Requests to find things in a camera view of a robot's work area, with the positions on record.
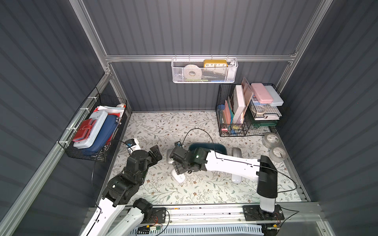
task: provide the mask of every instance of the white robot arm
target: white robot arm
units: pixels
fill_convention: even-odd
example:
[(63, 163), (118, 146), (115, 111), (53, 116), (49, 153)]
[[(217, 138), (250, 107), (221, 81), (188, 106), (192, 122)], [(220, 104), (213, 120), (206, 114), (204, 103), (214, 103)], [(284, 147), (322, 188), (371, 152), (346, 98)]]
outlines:
[(184, 173), (189, 171), (222, 171), (234, 176), (241, 176), (257, 182), (257, 193), (260, 195), (260, 208), (274, 212), (277, 197), (277, 170), (266, 156), (260, 159), (243, 159), (216, 153), (214, 150), (197, 148), (188, 151), (182, 148), (181, 142), (175, 143), (167, 161), (172, 163), (173, 177), (183, 182)]

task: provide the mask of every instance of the clear tape roll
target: clear tape roll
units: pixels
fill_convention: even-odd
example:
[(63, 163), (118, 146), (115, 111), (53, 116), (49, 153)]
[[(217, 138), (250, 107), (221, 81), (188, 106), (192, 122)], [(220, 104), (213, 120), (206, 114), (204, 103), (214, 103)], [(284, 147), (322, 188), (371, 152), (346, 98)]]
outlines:
[(282, 147), (274, 147), (269, 151), (269, 158), (275, 162), (283, 162), (288, 154)]
[(266, 133), (261, 141), (267, 149), (278, 147), (282, 143), (280, 136), (275, 133)]
[(201, 80), (202, 69), (196, 65), (187, 65), (183, 68), (184, 77), (187, 80)]

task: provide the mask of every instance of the small box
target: small box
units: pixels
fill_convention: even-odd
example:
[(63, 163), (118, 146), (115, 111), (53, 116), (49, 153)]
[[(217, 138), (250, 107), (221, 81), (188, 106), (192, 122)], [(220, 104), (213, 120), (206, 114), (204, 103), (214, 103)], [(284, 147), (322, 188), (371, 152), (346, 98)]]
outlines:
[(273, 98), (273, 102), (270, 104), (271, 106), (282, 106), (284, 101), (282, 98), (278, 95), (277, 91), (271, 86), (271, 85), (266, 85), (264, 86), (270, 96)]
[(232, 111), (234, 112), (234, 118), (232, 120), (232, 123), (237, 124), (245, 108), (243, 87), (241, 85), (235, 85), (234, 94), (232, 95), (232, 97), (233, 97)]
[(271, 104), (273, 102), (272, 96), (269, 94), (262, 83), (251, 83), (251, 87), (257, 100), (261, 104)]

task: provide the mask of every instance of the tape roll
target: tape roll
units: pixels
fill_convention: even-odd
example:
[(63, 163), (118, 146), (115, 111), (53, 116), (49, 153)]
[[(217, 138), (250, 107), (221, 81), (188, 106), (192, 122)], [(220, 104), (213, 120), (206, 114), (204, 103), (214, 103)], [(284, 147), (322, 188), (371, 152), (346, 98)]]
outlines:
[(267, 149), (278, 147), (282, 143), (280, 136), (275, 133), (266, 133), (261, 141)]
[(288, 154), (282, 147), (274, 147), (269, 151), (269, 158), (275, 162), (283, 162)]
[(255, 105), (256, 108), (256, 115), (264, 115), (266, 112), (266, 108), (263, 105)]
[(196, 65), (187, 65), (183, 69), (184, 77), (187, 80), (201, 80), (202, 79), (202, 69)]

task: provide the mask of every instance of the white box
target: white box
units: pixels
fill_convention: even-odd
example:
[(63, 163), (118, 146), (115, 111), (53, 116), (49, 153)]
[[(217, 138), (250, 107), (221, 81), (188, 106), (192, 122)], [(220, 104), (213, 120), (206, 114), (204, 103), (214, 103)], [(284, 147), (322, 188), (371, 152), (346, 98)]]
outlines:
[(278, 95), (278, 93), (276, 92), (276, 90), (271, 85), (265, 85), (264, 87), (267, 89), (268, 93), (273, 98), (273, 102), (270, 105), (271, 106), (282, 106), (283, 103), (284, 103), (284, 101)]
[(237, 124), (240, 120), (240, 115), (243, 113), (243, 110), (245, 108), (243, 87), (241, 85), (236, 85), (234, 89), (234, 94), (232, 96), (234, 101), (234, 106), (232, 107), (232, 111), (234, 112), (234, 118), (232, 120), (232, 123)]

